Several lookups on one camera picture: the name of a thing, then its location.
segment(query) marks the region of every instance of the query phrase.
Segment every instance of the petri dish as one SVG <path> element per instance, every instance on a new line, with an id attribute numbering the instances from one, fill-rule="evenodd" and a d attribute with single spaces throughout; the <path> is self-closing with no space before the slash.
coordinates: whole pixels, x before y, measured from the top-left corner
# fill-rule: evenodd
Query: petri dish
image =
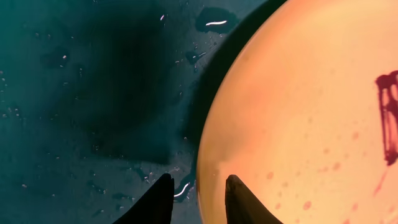
<path id="1" fill-rule="evenodd" d="M 223 80 L 198 155 L 204 223 L 236 174 L 282 223 L 398 222 L 396 1 L 290 0 Z"/>

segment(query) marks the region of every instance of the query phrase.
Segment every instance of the teal surface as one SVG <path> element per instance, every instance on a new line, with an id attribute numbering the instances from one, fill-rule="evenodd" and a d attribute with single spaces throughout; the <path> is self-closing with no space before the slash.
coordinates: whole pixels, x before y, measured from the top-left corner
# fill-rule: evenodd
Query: teal surface
<path id="1" fill-rule="evenodd" d="M 200 223 L 194 93 L 261 3 L 0 1 L 0 223 L 112 223 L 164 172 Z"/>

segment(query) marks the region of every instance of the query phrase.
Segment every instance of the red streak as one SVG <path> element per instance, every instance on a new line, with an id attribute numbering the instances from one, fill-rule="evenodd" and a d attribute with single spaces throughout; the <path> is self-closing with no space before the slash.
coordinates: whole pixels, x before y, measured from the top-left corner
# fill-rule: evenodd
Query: red streak
<path id="1" fill-rule="evenodd" d="M 376 196 L 376 194 L 379 193 L 379 191 L 381 190 L 381 187 L 383 185 L 384 179 L 386 178 L 386 175 L 387 175 L 387 171 L 384 171 L 379 184 L 377 185 L 376 189 L 373 192 L 373 197 Z"/>

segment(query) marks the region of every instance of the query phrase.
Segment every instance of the wet surface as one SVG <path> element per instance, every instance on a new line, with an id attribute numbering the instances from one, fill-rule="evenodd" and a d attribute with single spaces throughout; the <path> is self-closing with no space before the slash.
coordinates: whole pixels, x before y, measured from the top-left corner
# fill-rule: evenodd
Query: wet surface
<path id="1" fill-rule="evenodd" d="M 261 2 L 0 1 L 0 223 L 112 223 L 165 172 L 200 223 L 203 71 Z"/>

